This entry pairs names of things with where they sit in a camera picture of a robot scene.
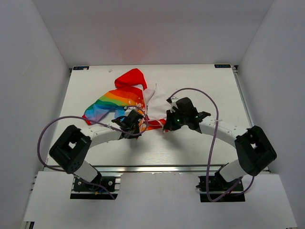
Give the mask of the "red white rainbow jacket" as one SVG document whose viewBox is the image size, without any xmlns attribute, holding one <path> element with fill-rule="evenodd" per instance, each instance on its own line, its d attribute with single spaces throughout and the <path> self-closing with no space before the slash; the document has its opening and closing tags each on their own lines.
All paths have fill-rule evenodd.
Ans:
<svg viewBox="0 0 305 229">
<path fill-rule="evenodd" d="M 147 114 L 148 130 L 163 128 L 166 111 L 171 105 L 166 101 L 166 93 L 161 86 L 156 84 L 149 89 L 143 73 L 137 68 L 118 77 L 114 84 L 114 90 L 102 95 L 84 111 L 82 117 L 87 119 L 88 125 L 93 124 L 91 120 L 102 120 L 110 112 L 114 112 L 115 118 L 124 116 L 124 108 L 132 105 L 141 108 L 140 113 Z"/>
</svg>

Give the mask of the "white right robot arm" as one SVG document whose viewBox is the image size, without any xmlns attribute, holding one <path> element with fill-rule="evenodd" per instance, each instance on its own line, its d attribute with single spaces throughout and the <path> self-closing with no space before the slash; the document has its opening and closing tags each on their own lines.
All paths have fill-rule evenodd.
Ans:
<svg viewBox="0 0 305 229">
<path fill-rule="evenodd" d="M 210 113 L 198 112 L 188 97 L 175 102 L 171 99 L 167 101 L 171 108 L 166 111 L 164 130 L 175 131 L 187 126 L 236 149 L 237 159 L 225 164 L 214 174 L 215 184 L 220 190 L 227 190 L 237 178 L 257 176 L 276 160 L 277 154 L 261 127 L 254 125 L 252 128 L 241 128 L 218 121 Z"/>
</svg>

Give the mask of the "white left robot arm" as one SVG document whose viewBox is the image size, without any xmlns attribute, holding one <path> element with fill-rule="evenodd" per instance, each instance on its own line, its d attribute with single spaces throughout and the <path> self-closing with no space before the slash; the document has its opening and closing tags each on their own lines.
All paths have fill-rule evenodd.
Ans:
<svg viewBox="0 0 305 229">
<path fill-rule="evenodd" d="M 102 176 L 85 161 L 89 149 L 110 141 L 137 138 L 143 119 L 142 114 L 131 110 L 127 116 L 113 119 L 109 127 L 95 124 L 79 129 L 70 125 L 50 148 L 49 155 L 67 174 L 84 180 L 87 189 L 99 190 Z"/>
</svg>

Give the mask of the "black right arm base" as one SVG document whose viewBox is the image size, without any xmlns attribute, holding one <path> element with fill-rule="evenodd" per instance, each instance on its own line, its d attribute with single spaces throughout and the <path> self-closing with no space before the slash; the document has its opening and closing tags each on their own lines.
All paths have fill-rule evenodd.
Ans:
<svg viewBox="0 0 305 229">
<path fill-rule="evenodd" d="M 200 195 L 200 202 L 207 203 L 210 202 L 207 194 L 206 194 L 206 176 L 199 176 L 199 183 L 196 186 Z M 233 186 L 238 179 L 226 184 L 222 184 L 221 182 L 215 181 L 215 176 L 209 176 L 209 193 L 212 199 L 219 197 L 226 190 L 228 190 L 231 186 Z M 224 197 L 222 197 L 218 202 L 245 202 L 244 194 L 240 194 L 244 190 L 242 181 L 239 183 Z"/>
</svg>

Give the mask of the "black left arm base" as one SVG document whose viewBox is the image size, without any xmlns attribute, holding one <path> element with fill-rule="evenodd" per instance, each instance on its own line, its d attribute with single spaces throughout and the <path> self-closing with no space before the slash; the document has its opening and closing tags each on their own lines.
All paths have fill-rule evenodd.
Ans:
<svg viewBox="0 0 305 229">
<path fill-rule="evenodd" d="M 121 178 L 101 176 L 98 185 L 89 184 L 75 177 L 71 187 L 70 199 L 115 200 L 120 189 Z"/>
</svg>

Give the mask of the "blue left corner sticker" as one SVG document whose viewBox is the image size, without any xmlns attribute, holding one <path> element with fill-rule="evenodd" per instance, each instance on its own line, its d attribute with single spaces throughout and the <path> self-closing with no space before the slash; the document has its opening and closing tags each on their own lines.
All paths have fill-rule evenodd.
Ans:
<svg viewBox="0 0 305 229">
<path fill-rule="evenodd" d="M 88 70 L 89 66 L 74 66 L 73 70 L 74 71 L 84 71 L 84 70 Z"/>
</svg>

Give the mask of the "blue corner sticker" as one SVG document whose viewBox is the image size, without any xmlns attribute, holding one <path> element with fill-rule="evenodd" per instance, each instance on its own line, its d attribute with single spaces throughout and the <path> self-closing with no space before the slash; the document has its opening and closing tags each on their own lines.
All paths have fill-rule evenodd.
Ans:
<svg viewBox="0 0 305 229">
<path fill-rule="evenodd" d="M 230 64 L 215 64 L 215 68 L 231 68 Z"/>
<path fill-rule="evenodd" d="M 74 66 L 73 70 L 74 71 L 84 71 L 84 70 L 88 70 L 89 66 Z"/>
</svg>

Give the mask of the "blue right corner sticker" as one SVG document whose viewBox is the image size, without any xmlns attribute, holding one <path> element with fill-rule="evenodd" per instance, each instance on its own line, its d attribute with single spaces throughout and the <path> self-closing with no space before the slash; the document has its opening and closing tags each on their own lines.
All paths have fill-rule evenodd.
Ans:
<svg viewBox="0 0 305 229">
<path fill-rule="evenodd" d="M 215 64 L 215 68 L 231 68 L 230 64 Z"/>
</svg>

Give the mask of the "aluminium table edge rail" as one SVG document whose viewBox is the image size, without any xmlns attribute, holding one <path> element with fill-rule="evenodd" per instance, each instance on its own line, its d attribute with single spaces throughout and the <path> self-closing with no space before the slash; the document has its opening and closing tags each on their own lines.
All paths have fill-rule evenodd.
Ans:
<svg viewBox="0 0 305 229">
<path fill-rule="evenodd" d="M 178 166 L 178 165 L 165 165 L 165 166 L 94 166 L 100 172 L 116 172 L 116 173 L 124 173 L 124 172 L 148 172 L 148 173 L 160 173 L 160 172 L 206 172 L 207 166 L 200 165 L 186 165 L 186 166 Z"/>
</svg>

